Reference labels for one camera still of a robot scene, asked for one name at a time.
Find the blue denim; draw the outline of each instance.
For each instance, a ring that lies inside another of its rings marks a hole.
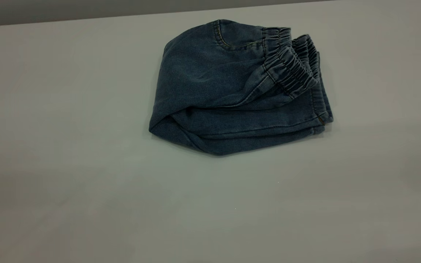
[[[322,133],[332,121],[309,35],[217,20],[165,46],[149,131],[227,155]]]

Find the stitching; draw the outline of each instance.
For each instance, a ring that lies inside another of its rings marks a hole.
[[[311,108],[313,109],[313,113],[314,113],[314,115],[316,115],[317,117],[318,117],[318,120],[321,122],[321,124],[324,126],[324,125],[326,125],[325,123],[324,123],[324,121],[323,121],[323,119],[320,117],[320,115],[323,115],[324,113],[326,113],[327,112],[327,110],[326,111],[324,111],[323,113],[321,113],[321,114],[318,114],[317,112],[316,112],[316,110],[314,109],[314,98],[313,98],[313,89],[312,88],[310,88],[310,96],[311,96]]]
[[[241,45],[241,46],[229,45],[227,42],[225,42],[224,37],[222,37],[222,31],[220,29],[220,19],[214,21],[214,32],[215,32],[215,37],[217,39],[217,43],[219,43],[220,46],[222,46],[223,48],[227,50],[242,50],[242,49],[248,48],[249,46],[257,45],[262,42],[262,41],[254,41],[254,42],[248,43],[246,45]]]
[[[319,117],[319,116],[316,116],[316,117],[314,117],[314,118],[312,118],[312,119],[310,119],[310,120],[302,121],[302,122],[299,122],[299,123],[296,123],[296,124],[293,124],[293,125],[290,125],[290,126],[286,126],[286,125],[276,125],[276,126],[270,126],[270,127],[259,128],[259,129],[253,129],[253,130],[240,130],[240,131],[234,131],[234,132],[232,132],[232,133],[199,134],[199,137],[201,137],[201,136],[212,136],[212,135],[226,135],[226,134],[234,134],[234,133],[246,133],[246,132],[252,132],[252,131],[255,131],[255,130],[267,130],[267,129],[272,129],[272,128],[290,128],[290,127],[293,127],[293,126],[296,126],[296,125],[299,125],[299,124],[303,124],[303,123],[306,123],[306,122],[310,122],[310,121],[312,121],[312,120],[314,120],[314,119],[317,119],[318,117]]]

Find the pocket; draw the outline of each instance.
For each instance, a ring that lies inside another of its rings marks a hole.
[[[263,27],[240,24],[230,20],[216,20],[214,31],[217,42],[226,49],[244,49],[262,45]]]

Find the folded jeans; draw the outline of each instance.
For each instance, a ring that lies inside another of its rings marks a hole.
[[[322,133],[332,121],[309,35],[217,20],[165,46],[149,130],[227,155]]]

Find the denim pants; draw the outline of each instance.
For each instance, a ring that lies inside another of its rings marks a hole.
[[[309,35],[217,20],[165,46],[149,131],[227,155],[322,133],[332,121]]]

